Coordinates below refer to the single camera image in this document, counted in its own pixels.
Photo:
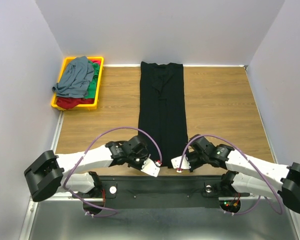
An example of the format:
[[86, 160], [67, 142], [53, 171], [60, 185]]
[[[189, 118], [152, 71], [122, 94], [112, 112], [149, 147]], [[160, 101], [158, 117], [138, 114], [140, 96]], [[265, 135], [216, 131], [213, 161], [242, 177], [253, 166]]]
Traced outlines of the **black t shirt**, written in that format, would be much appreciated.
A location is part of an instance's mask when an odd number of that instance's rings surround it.
[[153, 160], [171, 168], [188, 143], [184, 67], [178, 63], [140, 64], [140, 104], [138, 128], [156, 142], [146, 138]]

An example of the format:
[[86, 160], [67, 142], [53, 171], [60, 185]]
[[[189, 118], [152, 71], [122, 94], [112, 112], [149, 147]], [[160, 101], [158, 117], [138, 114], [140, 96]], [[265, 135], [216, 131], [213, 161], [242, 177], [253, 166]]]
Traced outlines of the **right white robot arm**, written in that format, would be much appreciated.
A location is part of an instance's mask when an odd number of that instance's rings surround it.
[[292, 165], [268, 162], [243, 153], [238, 147], [224, 140], [214, 145], [207, 135], [193, 136], [185, 147], [179, 168], [193, 170], [209, 164], [227, 172], [220, 182], [225, 195], [250, 193], [266, 199], [275, 198], [281, 208], [300, 214], [300, 163]]

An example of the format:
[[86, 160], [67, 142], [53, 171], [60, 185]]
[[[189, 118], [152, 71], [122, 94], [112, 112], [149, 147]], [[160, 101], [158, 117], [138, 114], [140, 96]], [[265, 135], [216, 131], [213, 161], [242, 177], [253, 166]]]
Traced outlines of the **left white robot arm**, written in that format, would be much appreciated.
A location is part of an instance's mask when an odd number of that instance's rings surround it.
[[69, 190], [96, 197], [101, 193], [101, 182], [93, 169], [127, 164], [142, 171], [150, 160], [146, 143], [134, 136], [128, 141], [110, 141], [88, 152], [56, 155], [47, 150], [24, 171], [24, 176], [34, 202]]

